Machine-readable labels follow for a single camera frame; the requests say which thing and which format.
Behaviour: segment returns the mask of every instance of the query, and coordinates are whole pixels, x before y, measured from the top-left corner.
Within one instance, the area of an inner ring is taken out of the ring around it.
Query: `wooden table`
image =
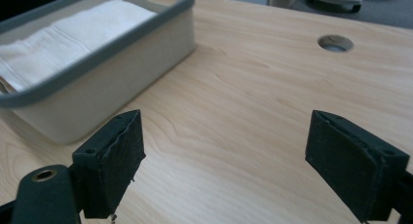
[[[413,155],[413,31],[230,0],[197,0],[194,15],[196,51],[119,111],[141,109],[147,158],[117,223],[357,223],[304,160],[311,113]],[[327,34],[355,46],[326,51]],[[1,117],[3,204],[32,170],[69,166],[81,142]]]

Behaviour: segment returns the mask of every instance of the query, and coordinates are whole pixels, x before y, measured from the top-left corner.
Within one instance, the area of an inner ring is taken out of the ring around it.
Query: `wood grain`
[[[358,223],[304,161],[311,112],[413,154],[413,31],[230,0],[197,0],[194,15],[196,51],[120,111],[141,109],[147,158],[117,223]],[[328,34],[355,46],[325,51]],[[5,203],[81,142],[53,145],[0,114]]]

